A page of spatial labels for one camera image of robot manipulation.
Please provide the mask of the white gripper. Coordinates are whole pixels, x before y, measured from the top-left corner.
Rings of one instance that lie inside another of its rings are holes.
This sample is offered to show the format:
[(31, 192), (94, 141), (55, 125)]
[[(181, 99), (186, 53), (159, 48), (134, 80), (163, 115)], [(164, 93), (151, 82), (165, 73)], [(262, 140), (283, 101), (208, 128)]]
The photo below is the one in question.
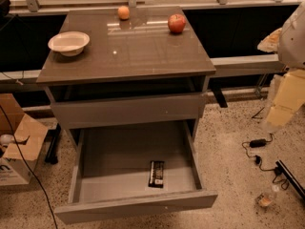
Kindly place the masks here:
[[(262, 52), (277, 52), (282, 29), (276, 29), (259, 42)], [(305, 71), (292, 69), (280, 78), (272, 106), (266, 106), (261, 121), (262, 129), (274, 134), (289, 123), (305, 103)]]

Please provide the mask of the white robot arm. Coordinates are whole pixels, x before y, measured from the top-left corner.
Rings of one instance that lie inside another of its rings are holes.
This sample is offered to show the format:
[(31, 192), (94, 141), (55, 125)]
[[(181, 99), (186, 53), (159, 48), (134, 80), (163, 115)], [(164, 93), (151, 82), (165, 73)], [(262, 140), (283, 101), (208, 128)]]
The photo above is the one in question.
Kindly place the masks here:
[(283, 76), (273, 78), (268, 92), (262, 127), (273, 134), (305, 104), (305, 2), (257, 48), (263, 52), (275, 52), (278, 61), (288, 69)]

